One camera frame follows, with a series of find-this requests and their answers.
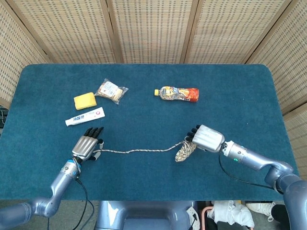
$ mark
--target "plastic bottle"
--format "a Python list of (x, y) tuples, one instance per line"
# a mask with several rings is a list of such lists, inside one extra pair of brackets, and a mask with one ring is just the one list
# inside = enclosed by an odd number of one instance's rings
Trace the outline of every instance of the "plastic bottle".
[(197, 102), (199, 90), (196, 88), (179, 89), (172, 86), (164, 86), (160, 90), (154, 90), (155, 96), (160, 96), (164, 100), (183, 100)]

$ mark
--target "yellow sponge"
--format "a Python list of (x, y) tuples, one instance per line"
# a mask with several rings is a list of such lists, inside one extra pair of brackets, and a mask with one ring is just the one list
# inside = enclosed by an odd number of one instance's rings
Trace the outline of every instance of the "yellow sponge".
[(95, 96), (92, 92), (88, 92), (86, 94), (74, 97), (73, 100), (75, 101), (75, 107), (77, 110), (97, 105)]

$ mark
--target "toothpaste tube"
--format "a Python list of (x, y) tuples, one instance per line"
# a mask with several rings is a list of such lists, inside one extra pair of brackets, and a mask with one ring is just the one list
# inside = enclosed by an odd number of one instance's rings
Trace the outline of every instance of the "toothpaste tube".
[(79, 116), (75, 116), (71, 119), (68, 119), (65, 121), (67, 126), (74, 126), (83, 122), (92, 121), (101, 117), (104, 117), (105, 113), (102, 107), (98, 109), (94, 109), (90, 112), (87, 112), (85, 114), (81, 114)]

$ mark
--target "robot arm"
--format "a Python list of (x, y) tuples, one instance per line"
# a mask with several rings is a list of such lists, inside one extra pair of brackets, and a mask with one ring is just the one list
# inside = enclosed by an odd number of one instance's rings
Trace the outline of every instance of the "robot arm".
[(69, 159), (56, 179), (51, 184), (52, 197), (38, 197), (27, 203), (17, 204), (0, 209), (0, 230), (11, 229), (27, 223), (33, 215), (51, 217), (56, 214), (61, 198), (72, 181), (79, 178), (81, 164), (86, 160), (97, 160), (100, 152), (93, 155), (97, 144), (103, 144), (102, 139), (97, 139), (101, 128), (90, 128), (80, 137), (72, 150), (72, 158)]
[(188, 136), (188, 140), (198, 148), (210, 152), (221, 151), (225, 156), (256, 171), (271, 166), (264, 180), (275, 191), (283, 193), (291, 230), (307, 229), (307, 182), (292, 173), (291, 165), (264, 157), (233, 141), (226, 142), (221, 133), (204, 125), (193, 128)]

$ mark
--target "label on snack package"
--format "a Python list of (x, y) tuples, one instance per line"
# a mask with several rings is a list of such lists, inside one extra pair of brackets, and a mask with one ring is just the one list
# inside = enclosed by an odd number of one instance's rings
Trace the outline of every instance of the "label on snack package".
[(104, 86), (101, 88), (100, 92), (105, 94), (108, 97), (112, 97), (117, 91), (118, 86), (113, 84), (110, 81), (107, 81)]

